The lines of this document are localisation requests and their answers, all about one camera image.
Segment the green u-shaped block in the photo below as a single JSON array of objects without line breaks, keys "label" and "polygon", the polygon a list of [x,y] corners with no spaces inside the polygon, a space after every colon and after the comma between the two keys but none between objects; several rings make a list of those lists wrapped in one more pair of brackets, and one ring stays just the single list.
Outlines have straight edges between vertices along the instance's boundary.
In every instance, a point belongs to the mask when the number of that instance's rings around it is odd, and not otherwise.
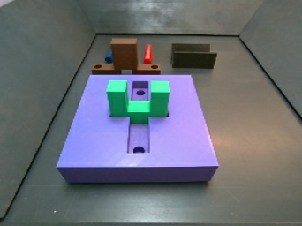
[{"label": "green u-shaped block", "polygon": [[128,100],[126,80],[110,80],[106,92],[111,117],[130,117],[130,124],[148,124],[150,117],[167,117],[168,81],[151,81],[151,101]]}]

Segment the red object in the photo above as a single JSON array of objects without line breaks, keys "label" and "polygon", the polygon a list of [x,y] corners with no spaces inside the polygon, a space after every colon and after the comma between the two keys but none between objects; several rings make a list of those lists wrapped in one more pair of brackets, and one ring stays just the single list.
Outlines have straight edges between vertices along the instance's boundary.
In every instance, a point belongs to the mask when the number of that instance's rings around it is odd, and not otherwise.
[{"label": "red object", "polygon": [[144,54],[144,64],[151,64],[154,59],[152,47],[150,44],[146,45],[146,54]]}]

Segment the toy block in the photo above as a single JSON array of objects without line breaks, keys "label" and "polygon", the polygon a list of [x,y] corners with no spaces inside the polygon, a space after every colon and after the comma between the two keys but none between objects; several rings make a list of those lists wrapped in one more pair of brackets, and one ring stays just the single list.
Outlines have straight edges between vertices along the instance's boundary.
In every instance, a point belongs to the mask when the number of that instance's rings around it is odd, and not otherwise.
[{"label": "toy block", "polygon": [[151,81],[151,117],[167,116],[168,96],[168,81]]},{"label": "toy block", "polygon": [[116,70],[114,64],[96,64],[91,70],[92,74],[122,74],[122,70]]},{"label": "toy block", "polygon": [[120,75],[119,78],[128,84],[147,81],[150,86],[152,80],[168,81],[170,115],[164,120],[150,117],[148,125],[135,126],[130,117],[112,119],[104,93],[116,75],[91,75],[56,165],[66,181],[210,181],[219,164],[191,76]]},{"label": "toy block", "polygon": [[150,44],[146,45],[146,53],[144,53],[144,64],[151,64],[154,59],[152,46]]},{"label": "toy block", "polygon": [[150,101],[128,101],[130,124],[148,124]]},{"label": "toy block", "polygon": [[159,64],[138,64],[134,74],[160,74]]},{"label": "toy block", "polygon": [[107,85],[107,99],[110,106],[111,117],[127,116],[127,81],[126,80],[110,80]]},{"label": "toy block", "polygon": [[171,63],[174,68],[213,69],[217,53],[210,52],[210,44],[179,44],[171,48]]},{"label": "toy block", "polygon": [[135,70],[138,64],[136,39],[112,39],[114,66],[116,70]]},{"label": "toy block", "polygon": [[111,50],[111,47],[108,48],[108,51],[106,53],[106,62],[108,64],[111,64],[114,62],[114,56],[112,56],[112,50]]}]

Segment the purple platform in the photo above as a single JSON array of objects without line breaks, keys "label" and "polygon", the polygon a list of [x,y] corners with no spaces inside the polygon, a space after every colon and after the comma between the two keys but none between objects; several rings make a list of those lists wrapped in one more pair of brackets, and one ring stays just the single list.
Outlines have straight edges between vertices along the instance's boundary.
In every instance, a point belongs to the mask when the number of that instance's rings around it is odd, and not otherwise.
[{"label": "purple platform", "polygon": [[[108,80],[167,80],[168,117],[150,117],[148,153],[128,153],[128,117],[110,117]],[[209,181],[218,168],[190,75],[91,75],[56,165],[70,183]]]}]

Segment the blue object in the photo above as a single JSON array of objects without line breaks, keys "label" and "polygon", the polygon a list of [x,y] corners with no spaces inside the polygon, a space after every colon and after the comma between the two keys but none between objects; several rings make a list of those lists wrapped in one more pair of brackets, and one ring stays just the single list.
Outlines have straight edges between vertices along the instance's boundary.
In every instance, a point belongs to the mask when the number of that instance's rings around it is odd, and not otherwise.
[{"label": "blue object", "polygon": [[108,48],[108,51],[106,53],[106,62],[108,64],[111,64],[114,62],[114,56],[112,56],[112,50],[111,50],[111,47]]}]

